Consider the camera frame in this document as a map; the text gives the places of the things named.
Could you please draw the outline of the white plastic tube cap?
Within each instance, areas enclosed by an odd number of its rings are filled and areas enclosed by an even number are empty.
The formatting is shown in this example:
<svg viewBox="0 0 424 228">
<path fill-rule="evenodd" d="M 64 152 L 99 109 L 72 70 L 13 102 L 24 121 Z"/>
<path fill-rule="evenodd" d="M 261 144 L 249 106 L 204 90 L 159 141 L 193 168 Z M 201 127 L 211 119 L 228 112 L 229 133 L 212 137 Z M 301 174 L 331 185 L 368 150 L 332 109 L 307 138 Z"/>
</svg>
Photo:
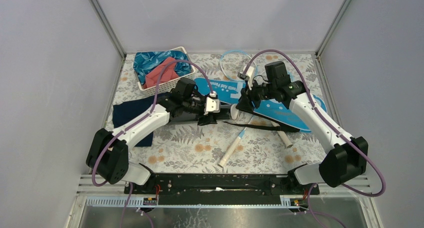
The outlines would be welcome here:
<svg viewBox="0 0 424 228">
<path fill-rule="evenodd" d="M 230 107 L 230 117 L 232 120 L 237 120 L 239 116 L 239 110 L 236 108 L 235 105 L 232 105 Z"/>
</svg>

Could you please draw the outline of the black shuttlecock tube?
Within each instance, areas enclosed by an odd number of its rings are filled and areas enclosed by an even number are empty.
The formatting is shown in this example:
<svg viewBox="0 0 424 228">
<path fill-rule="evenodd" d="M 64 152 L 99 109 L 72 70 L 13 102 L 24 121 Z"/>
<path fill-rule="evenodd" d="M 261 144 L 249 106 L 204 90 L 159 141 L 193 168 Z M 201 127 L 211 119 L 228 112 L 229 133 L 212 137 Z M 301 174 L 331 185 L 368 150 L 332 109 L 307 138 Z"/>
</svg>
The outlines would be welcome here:
<svg viewBox="0 0 424 228">
<path fill-rule="evenodd" d="M 235 121 L 231 119 L 230 108 L 234 104 L 224 104 L 220 107 L 220 112 L 209 113 L 207 116 L 214 116 L 217 122 Z M 197 124 L 200 114 L 183 112 L 180 116 L 171 118 L 169 125 Z"/>
</svg>

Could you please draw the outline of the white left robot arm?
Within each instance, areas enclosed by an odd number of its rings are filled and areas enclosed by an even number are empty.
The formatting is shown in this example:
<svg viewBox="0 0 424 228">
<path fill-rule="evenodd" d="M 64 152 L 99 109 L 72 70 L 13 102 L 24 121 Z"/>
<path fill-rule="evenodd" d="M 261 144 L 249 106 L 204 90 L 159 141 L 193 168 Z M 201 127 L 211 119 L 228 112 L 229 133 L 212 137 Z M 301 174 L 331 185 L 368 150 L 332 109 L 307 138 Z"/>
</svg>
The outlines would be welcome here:
<svg viewBox="0 0 424 228">
<path fill-rule="evenodd" d="M 143 164 L 131 162 L 129 150 L 182 113 L 195 114 L 206 124 L 216 123 L 214 114 L 220 111 L 220 101 L 211 83 L 208 87 L 209 94 L 202 95 L 194 80 L 181 78 L 167 94 L 155 95 L 152 105 L 128 123 L 111 131 L 99 129 L 86 158 L 86 165 L 92 169 L 92 183 L 100 187 L 124 181 L 135 184 L 144 194 L 152 192 L 153 172 Z"/>
</svg>

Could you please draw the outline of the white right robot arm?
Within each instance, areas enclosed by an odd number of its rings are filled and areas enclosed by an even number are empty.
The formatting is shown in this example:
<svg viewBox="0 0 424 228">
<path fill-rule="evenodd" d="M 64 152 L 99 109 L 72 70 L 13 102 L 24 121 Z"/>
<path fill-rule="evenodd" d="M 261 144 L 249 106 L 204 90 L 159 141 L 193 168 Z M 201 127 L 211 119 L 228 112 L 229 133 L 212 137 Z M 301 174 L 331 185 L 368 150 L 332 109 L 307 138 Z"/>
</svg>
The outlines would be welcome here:
<svg viewBox="0 0 424 228">
<path fill-rule="evenodd" d="M 282 103 L 310 129 L 326 154 L 320 163 L 301 165 L 289 171 L 287 189 L 299 194 L 312 183 L 325 183 L 335 188 L 362 175 L 367 162 L 361 153 L 368 151 L 367 141 L 363 137 L 354 138 L 332 120 L 302 81 L 291 80 L 284 62 L 266 64 L 265 72 L 266 80 L 259 84 L 254 68 L 245 67 L 239 71 L 238 77 L 246 85 L 241 90 L 237 109 L 252 112 L 266 100 Z"/>
</svg>

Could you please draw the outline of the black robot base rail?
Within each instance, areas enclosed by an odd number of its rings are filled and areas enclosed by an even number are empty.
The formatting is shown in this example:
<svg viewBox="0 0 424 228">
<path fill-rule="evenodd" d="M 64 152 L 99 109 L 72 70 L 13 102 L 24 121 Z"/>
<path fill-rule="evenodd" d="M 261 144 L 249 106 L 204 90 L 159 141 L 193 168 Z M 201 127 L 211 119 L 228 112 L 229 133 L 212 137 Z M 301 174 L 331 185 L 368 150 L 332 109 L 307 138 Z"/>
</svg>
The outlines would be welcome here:
<svg viewBox="0 0 424 228">
<path fill-rule="evenodd" d="M 152 195 L 159 205 L 279 205 L 281 196 L 319 195 L 286 174 L 153 173 L 125 194 Z"/>
</svg>

